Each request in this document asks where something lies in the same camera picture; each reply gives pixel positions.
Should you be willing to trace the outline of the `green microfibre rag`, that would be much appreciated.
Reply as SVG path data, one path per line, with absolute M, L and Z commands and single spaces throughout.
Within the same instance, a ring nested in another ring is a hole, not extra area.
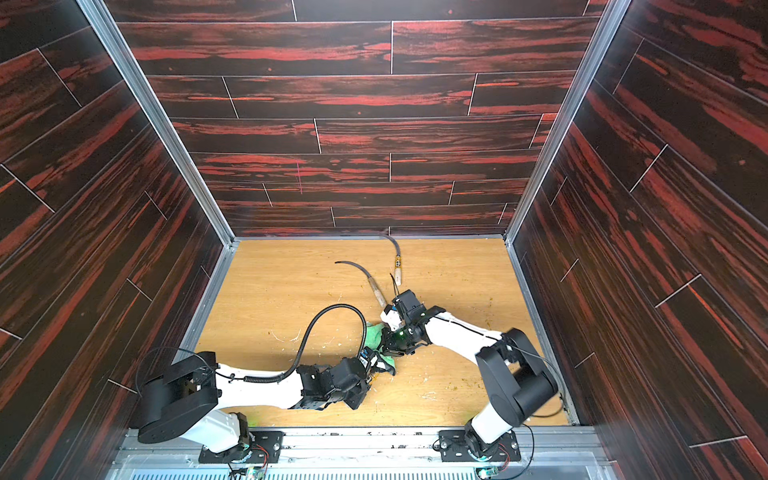
M 382 343 L 385 327 L 385 324 L 369 324 L 366 326 L 364 347 L 370 347 L 375 351 L 373 362 L 367 369 L 371 373 L 384 372 L 395 376 L 396 368 L 394 359 L 391 356 L 385 355 L 383 352 Z

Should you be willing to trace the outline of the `sickle with yellow label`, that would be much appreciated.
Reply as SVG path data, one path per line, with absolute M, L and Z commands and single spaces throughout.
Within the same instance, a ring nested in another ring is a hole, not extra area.
M 384 238 L 392 243 L 395 250 L 395 256 L 394 256 L 394 265 L 393 265 L 393 282 L 396 287 L 400 287 L 402 285 L 402 254 L 401 254 L 401 248 L 398 243 L 398 241 L 393 238 L 391 235 L 387 233 L 381 233 L 381 238 Z

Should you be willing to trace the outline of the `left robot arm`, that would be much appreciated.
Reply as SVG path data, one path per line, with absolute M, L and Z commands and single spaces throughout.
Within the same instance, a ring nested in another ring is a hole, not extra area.
M 355 410 L 370 389 L 370 370 L 371 361 L 363 355 L 343 358 L 335 366 L 299 365 L 277 374 L 233 368 L 218 363 L 213 352 L 202 352 L 139 388 L 129 427 L 143 444 L 183 438 L 212 454 L 244 451 L 252 443 L 247 418 L 228 408 L 323 410 L 343 402 Z

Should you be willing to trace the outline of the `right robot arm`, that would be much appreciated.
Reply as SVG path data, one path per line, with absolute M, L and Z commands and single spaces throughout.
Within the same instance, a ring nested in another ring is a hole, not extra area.
M 441 307 L 426 308 L 410 290 L 385 305 L 381 319 L 385 326 L 377 350 L 384 356 L 436 345 L 478 367 L 488 404 L 467 422 L 462 441 L 478 459 L 495 454 L 505 434 L 559 392 L 555 375 L 519 329 L 499 332 L 472 325 Z

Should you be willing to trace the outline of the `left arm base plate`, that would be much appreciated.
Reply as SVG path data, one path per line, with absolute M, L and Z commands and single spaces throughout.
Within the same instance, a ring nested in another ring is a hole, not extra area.
M 203 447 L 200 464 L 275 464 L 279 461 L 285 432 L 281 430 L 250 429 L 245 440 L 220 453 Z

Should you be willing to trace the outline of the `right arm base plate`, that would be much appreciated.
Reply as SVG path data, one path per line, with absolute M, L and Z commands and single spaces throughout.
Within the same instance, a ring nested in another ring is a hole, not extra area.
M 432 448 L 441 455 L 443 462 L 518 462 L 521 454 L 513 431 L 502 434 L 497 440 L 486 443 L 476 433 L 465 429 L 444 429 Z

